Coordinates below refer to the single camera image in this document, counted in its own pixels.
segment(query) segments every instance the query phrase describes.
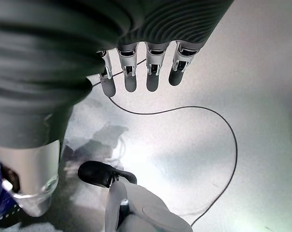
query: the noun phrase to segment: floor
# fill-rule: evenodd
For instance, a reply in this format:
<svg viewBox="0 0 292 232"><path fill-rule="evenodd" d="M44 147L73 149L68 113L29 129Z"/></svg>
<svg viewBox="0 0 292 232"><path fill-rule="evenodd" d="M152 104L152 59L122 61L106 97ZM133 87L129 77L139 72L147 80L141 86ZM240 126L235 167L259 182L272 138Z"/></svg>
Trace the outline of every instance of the floor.
<svg viewBox="0 0 292 232"><path fill-rule="evenodd" d="M230 122L239 149L234 179L193 230L292 232L292 0L236 0L177 87L168 83L174 48L156 92L147 91L141 64L137 90L126 92L119 75L112 99L135 112L204 106ZM144 58L140 43L138 60ZM115 50L111 59L113 73L120 71ZM100 85L76 105L66 145L49 212L24 216L5 231L104 231L108 190L77 178L86 160L133 172L139 185L192 223L227 184L235 162L232 134L214 113L190 108L136 116L116 108Z"/></svg>

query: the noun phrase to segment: white robotic part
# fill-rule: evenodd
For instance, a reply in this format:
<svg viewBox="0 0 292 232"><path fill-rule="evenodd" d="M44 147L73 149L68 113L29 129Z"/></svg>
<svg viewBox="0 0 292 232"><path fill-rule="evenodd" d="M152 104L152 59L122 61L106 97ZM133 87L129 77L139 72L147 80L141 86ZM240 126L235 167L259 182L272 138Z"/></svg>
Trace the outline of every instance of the white robotic part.
<svg viewBox="0 0 292 232"><path fill-rule="evenodd" d="M119 177L110 187L105 232L193 232L181 217L144 187Z"/></svg>

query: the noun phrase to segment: gray fingertip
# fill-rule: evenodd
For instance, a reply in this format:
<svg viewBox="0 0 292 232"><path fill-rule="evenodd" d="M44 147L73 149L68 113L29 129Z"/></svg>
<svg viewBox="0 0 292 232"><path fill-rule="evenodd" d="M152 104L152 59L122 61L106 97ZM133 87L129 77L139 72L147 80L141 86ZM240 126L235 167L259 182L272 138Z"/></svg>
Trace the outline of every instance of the gray fingertip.
<svg viewBox="0 0 292 232"><path fill-rule="evenodd" d="M159 86L159 75L155 75L155 73L151 75L147 75L147 89L150 92L155 92L158 86Z"/></svg>
<svg viewBox="0 0 292 232"><path fill-rule="evenodd" d="M125 76L125 88L128 92L134 92L137 87L136 76L132 76L132 74L128 74Z"/></svg>
<svg viewBox="0 0 292 232"><path fill-rule="evenodd" d="M116 94L116 86L113 78L111 79L101 79L101 84L104 94L111 98Z"/></svg>
<svg viewBox="0 0 292 232"><path fill-rule="evenodd" d="M182 76L183 76L183 72L181 72L180 70L177 70L176 72L173 70L170 70L168 81L172 86L177 86L180 84L182 80Z"/></svg>

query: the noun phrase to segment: cable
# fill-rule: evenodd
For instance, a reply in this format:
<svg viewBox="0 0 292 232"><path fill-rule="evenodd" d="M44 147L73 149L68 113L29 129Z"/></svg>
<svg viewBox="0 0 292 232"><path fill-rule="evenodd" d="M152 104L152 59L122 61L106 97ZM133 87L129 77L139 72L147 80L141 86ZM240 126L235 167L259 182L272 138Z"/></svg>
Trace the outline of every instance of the cable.
<svg viewBox="0 0 292 232"><path fill-rule="evenodd" d="M122 74L123 72L119 72L114 76L117 76L117 75L120 75ZM134 111L130 111L130 110L127 110L123 107L121 107L120 105L118 105L117 103L115 103L111 98L109 98L109 100L116 106L118 107L119 109L127 112L127 113L130 113L130 114L134 114L134 115L158 115L158 114L163 114L163 113L168 113L168 112L172 112L172 111L176 111L176 110L180 110L180 109L188 109L188 108L195 108L195 109L203 109L203 110L207 110L207 111L210 111L210 112L213 112L215 113L217 116L219 116L221 119L223 119L223 121L227 124L227 126L229 127L232 135L233 135L233 138L234 138L234 142L235 142L235 163L234 163L234 168L233 168L233 172L231 174L231 177L229 178L226 186L224 187L224 189L222 190L222 192L216 197L216 199L214 199L214 201L210 204L210 206L205 210L205 212L199 216L198 218L196 218L193 223L191 224L191 227L194 226L194 224L199 220L201 219L208 211L210 208L212 208L212 206L218 201L218 199L225 193L225 191L227 190L227 188L229 187L230 183L232 182L232 179L235 175L235 172L236 172L236 168L237 168L237 163L238 163L238 143L237 143L237 138L236 138L236 135L235 135L235 132L232 128L232 126L229 124L229 122L221 115L219 114L218 112L214 111L214 110L211 110L209 108L206 108L206 107L203 107L203 106L195 106L195 105L192 105L192 106L182 106L182 107L178 107L178 108L173 108L173 109L169 109L169 110L164 110L164 111L159 111L159 112L152 112L152 113L139 113L139 112L134 112Z"/></svg>

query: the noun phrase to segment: wire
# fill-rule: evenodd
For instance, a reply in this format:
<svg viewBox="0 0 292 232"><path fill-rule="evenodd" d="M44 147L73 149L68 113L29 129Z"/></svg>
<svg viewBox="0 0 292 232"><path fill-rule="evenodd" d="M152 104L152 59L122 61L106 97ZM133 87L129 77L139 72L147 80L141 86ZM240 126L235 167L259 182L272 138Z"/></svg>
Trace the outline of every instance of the wire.
<svg viewBox="0 0 292 232"><path fill-rule="evenodd" d="M114 76L117 76L117 75L120 75L122 74L123 72L119 72L119 73L116 73ZM207 110L207 111L210 111L212 113L215 113L217 116L219 116L226 124L227 126L229 127L232 135L233 135L233 139L234 139L234 142L235 142L235 163L234 163L234 168L233 168L233 171L232 171L232 174L231 174L231 177L229 178L226 186L224 187L224 189L222 190L222 192L216 197L216 199L214 199L214 201L208 206L208 208L205 210L205 212L200 215L198 218L196 218L193 223L191 224L191 227L194 226L194 224L200 220L209 210L210 208L212 208L212 206L218 201L218 199L225 193L225 191L227 190L227 188L229 187L230 183L232 182L232 179L235 175L235 172L236 172L236 168L237 168L237 163L238 163L238 143L237 143L237 138L236 138L236 135L235 135L235 132L232 128L232 126L229 124L229 122L221 115L219 114L218 112L216 112L215 110L211 110L207 107L203 107L203 106L195 106L195 105L191 105L191 106L182 106L182 107L178 107L178 108L173 108L173 109L169 109L169 110L164 110L164 111L159 111L159 112L152 112L152 113L139 113L139 112L134 112L134 111L130 111L130 110L127 110L123 107L121 107L120 105L118 105L117 103L115 103L111 98L109 98L109 100L116 106L118 107L119 109L127 112L127 113L130 113L130 114L134 114L134 115L158 115L158 114L164 114L164 113L168 113L168 112L172 112L172 111L176 111L176 110L180 110L180 109L188 109L188 108L195 108L195 109L203 109L203 110Z"/></svg>

